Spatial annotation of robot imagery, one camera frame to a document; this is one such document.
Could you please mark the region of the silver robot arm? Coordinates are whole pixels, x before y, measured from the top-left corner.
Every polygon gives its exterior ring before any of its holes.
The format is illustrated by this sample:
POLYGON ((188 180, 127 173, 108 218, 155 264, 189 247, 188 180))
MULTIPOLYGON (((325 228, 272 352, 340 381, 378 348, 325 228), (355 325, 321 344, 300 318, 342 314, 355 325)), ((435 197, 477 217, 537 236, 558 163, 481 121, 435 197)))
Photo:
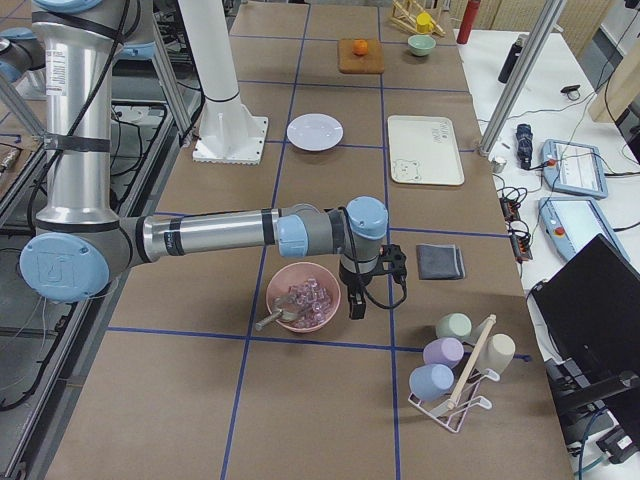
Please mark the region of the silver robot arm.
POLYGON ((25 73, 45 67, 45 49, 32 30, 13 27, 1 32, 1 76, 15 83, 25 73))
POLYGON ((127 47, 154 49, 148 1, 36 1, 32 21, 45 46, 47 202, 19 267, 26 283, 58 302, 86 300, 124 271, 165 256, 274 245, 284 257, 336 254, 350 317, 367 285, 385 275, 398 247, 384 239, 382 202, 359 197, 323 211, 308 204, 169 220, 122 217, 110 205, 111 74, 127 47))

